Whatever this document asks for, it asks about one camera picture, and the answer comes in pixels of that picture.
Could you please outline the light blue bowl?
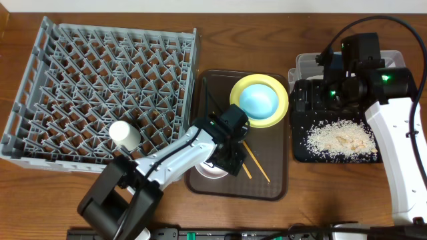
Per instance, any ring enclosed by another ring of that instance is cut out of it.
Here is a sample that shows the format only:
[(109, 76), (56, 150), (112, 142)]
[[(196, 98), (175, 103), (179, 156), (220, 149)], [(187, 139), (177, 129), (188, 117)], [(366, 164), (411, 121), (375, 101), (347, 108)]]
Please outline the light blue bowl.
[(253, 84), (242, 91), (239, 104), (248, 117), (257, 120), (267, 119), (278, 108), (278, 96), (267, 85)]

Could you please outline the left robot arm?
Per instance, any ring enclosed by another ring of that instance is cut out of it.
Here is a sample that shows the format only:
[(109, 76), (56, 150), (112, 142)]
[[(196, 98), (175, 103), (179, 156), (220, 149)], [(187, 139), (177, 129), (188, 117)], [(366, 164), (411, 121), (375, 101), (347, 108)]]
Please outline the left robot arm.
[(238, 175), (249, 131), (245, 112), (232, 104), (220, 116), (197, 118), (185, 135), (144, 158), (120, 155), (101, 172), (77, 212), (102, 239), (149, 239), (147, 229), (164, 189), (204, 162)]

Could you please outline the white cup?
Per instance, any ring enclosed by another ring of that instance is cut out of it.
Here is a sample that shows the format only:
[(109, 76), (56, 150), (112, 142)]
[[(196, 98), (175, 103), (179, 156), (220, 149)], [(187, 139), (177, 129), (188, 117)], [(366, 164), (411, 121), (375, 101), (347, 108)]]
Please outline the white cup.
[(133, 151), (141, 141), (140, 132), (126, 121), (116, 121), (109, 128), (109, 136), (119, 147)]

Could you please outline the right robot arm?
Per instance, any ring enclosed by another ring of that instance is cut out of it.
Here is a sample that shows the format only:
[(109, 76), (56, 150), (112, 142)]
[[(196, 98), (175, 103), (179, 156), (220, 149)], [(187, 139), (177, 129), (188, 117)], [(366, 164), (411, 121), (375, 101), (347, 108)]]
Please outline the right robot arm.
[(342, 39), (341, 52), (327, 47), (316, 56), (324, 68), (324, 105), (363, 112), (378, 144), (397, 225), (426, 220), (426, 138), (420, 94), (411, 71), (387, 67), (377, 33)]

